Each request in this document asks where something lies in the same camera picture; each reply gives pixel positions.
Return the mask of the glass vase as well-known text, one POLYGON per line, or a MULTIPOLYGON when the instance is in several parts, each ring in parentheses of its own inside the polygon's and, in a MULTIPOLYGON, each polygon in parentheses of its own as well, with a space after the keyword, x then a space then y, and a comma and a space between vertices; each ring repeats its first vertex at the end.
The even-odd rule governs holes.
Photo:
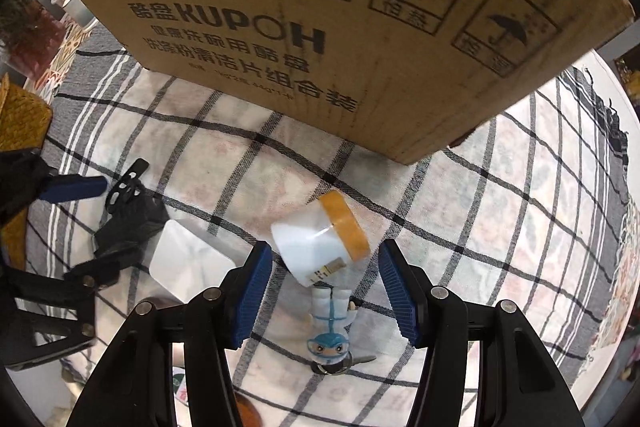
POLYGON ((1 60, 31 80, 47 70, 66 28, 38 0, 1 3, 1 60))

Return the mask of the woven wicker tissue box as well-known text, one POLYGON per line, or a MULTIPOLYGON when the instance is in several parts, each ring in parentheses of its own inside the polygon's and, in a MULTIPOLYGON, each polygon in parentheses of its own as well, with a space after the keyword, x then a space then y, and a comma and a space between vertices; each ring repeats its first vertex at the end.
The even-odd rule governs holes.
MULTIPOLYGON (((8 74, 1 79, 1 152, 42 147, 52 119, 51 107, 17 84, 8 74)), ((21 210, 1 229, 1 246, 12 268, 26 268, 28 209, 21 210)))

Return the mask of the astronaut figurine keychain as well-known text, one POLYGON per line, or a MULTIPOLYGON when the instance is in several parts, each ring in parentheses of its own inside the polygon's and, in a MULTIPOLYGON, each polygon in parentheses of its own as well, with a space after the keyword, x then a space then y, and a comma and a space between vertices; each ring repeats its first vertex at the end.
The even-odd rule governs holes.
POLYGON ((357 312, 349 289, 311 288, 311 333, 306 348, 315 374, 337 376, 376 360, 375 355, 355 357, 352 353, 349 329, 357 312))

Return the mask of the white jar orange lid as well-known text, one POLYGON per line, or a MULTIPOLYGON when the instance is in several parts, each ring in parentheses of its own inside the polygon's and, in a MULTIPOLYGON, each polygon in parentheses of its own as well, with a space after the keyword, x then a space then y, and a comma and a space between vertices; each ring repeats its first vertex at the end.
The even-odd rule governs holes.
POLYGON ((286 269, 305 287, 371 254, 366 233, 337 191, 274 221, 271 236, 286 269))

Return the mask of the floral patterned mat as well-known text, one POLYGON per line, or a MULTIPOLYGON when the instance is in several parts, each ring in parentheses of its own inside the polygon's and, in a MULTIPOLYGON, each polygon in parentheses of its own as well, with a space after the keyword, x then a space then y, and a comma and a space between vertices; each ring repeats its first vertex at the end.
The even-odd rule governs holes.
POLYGON ((99 21, 94 18, 88 26, 84 27, 65 15, 62 18, 62 23, 66 33, 58 52, 56 52, 42 76, 32 83, 32 92, 47 103, 51 103, 58 90, 60 90, 67 73, 75 61, 76 52, 90 37, 93 28, 96 27, 99 21))

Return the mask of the white square charger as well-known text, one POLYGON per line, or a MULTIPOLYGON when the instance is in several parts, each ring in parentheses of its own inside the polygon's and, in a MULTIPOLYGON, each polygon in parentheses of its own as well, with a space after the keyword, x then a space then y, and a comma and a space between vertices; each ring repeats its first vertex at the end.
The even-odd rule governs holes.
POLYGON ((186 220, 175 219, 165 223, 153 245, 150 275, 182 303, 206 288, 218 287, 232 269, 244 265, 253 248, 235 248, 186 220))

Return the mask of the brown cardboard box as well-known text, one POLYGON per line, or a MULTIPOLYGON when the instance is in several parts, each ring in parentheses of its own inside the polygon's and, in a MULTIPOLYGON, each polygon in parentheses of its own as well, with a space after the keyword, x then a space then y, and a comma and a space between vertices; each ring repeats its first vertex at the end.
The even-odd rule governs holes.
POLYGON ((148 69, 409 165, 631 23, 628 0, 81 0, 148 69))

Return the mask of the plaid grey white tablecloth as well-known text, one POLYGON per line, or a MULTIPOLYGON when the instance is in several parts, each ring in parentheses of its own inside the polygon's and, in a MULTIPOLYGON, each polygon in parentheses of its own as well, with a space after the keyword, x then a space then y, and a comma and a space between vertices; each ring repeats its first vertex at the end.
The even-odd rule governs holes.
POLYGON ((268 242, 273 266, 232 383, 267 426, 400 426, 424 353, 401 336, 378 245, 436 285, 521 309, 585 405, 639 286, 639 128, 589 53, 460 145, 403 166, 271 110, 145 69, 104 28, 70 43, 43 158, 116 181, 136 161, 168 219, 96 299, 88 381, 146 297, 188 300, 268 242))

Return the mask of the white basket of oranges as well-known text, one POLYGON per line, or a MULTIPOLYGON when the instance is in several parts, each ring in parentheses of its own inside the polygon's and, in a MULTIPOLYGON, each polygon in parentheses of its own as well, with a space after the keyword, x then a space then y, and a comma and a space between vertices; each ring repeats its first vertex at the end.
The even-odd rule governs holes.
POLYGON ((98 23, 96 17, 81 0, 51 0, 58 5, 80 28, 90 30, 98 23))

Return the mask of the green round tin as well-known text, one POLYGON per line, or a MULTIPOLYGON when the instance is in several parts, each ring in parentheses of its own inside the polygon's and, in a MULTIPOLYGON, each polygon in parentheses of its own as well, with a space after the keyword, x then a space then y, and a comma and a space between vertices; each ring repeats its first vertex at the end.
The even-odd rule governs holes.
POLYGON ((189 404, 188 393, 186 392, 186 371, 183 367, 174 366, 172 368, 172 390, 178 402, 183 405, 189 404))

